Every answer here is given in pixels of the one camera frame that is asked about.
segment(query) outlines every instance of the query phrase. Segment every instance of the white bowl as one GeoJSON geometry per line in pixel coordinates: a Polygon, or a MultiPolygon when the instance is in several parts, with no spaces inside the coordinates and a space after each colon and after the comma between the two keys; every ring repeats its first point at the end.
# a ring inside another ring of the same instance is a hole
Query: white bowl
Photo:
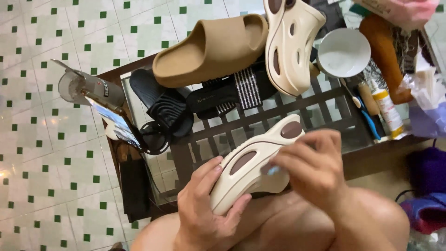
{"type": "Polygon", "coordinates": [[[365,69],[370,53],[370,44],[358,30],[335,29],[319,45],[318,66],[328,75],[348,78],[365,69]]]}

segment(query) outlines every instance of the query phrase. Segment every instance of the tile floor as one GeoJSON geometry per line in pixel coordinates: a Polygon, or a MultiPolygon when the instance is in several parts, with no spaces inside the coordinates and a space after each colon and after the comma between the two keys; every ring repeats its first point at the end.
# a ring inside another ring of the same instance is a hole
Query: tile floor
{"type": "MultiPolygon", "coordinates": [[[[440,2],[426,29],[445,72],[440,2]]],[[[262,0],[1,0],[0,250],[128,249],[149,222],[128,222],[100,117],[59,97],[63,69],[49,59],[97,75],[178,43],[199,19],[246,13],[264,13],[262,0]]],[[[148,159],[172,189],[170,153],[148,159]]]]}

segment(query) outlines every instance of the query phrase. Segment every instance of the purple fabric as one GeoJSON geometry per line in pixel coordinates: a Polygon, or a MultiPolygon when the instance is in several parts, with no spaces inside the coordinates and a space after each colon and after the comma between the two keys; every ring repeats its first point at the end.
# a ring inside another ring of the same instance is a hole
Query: purple fabric
{"type": "Polygon", "coordinates": [[[410,183],[421,195],[446,193],[446,152],[428,147],[407,155],[410,183]]]}
{"type": "Polygon", "coordinates": [[[446,194],[432,193],[400,204],[409,217],[410,227],[423,234],[446,227],[446,194]]]}
{"type": "Polygon", "coordinates": [[[438,108],[432,110],[422,110],[419,106],[410,106],[409,118],[412,133],[415,136],[446,137],[446,102],[440,103],[438,108]]]}

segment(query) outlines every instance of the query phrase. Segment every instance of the black slide sandal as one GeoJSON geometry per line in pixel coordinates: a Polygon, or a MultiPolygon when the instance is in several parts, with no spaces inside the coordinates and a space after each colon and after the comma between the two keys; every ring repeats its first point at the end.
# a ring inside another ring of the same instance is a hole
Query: black slide sandal
{"type": "Polygon", "coordinates": [[[187,97],[187,104],[200,119],[222,117],[240,104],[242,110],[263,105],[277,89],[271,84],[264,61],[223,79],[204,82],[187,97]]]}
{"type": "Polygon", "coordinates": [[[184,137],[192,130],[194,114],[186,105],[186,96],[190,94],[189,89],[170,89],[160,86],[152,70],[144,69],[138,69],[132,73],[130,87],[148,108],[147,114],[158,125],[150,124],[146,128],[144,126],[141,128],[145,140],[157,142],[155,145],[161,145],[164,149],[165,144],[160,142],[161,137],[164,137],[164,142],[170,142],[171,137],[184,137]]]}

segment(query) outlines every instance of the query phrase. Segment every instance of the knee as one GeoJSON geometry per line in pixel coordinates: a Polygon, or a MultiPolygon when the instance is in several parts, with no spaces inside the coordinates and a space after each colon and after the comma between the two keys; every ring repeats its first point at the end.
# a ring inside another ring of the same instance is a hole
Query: knee
{"type": "Polygon", "coordinates": [[[164,215],[141,230],[130,250],[172,250],[173,241],[179,228],[178,213],[164,215]]]}
{"type": "Polygon", "coordinates": [[[410,223],[406,213],[394,201],[377,192],[352,188],[369,214],[378,222],[380,229],[397,250],[406,250],[410,223]]]}

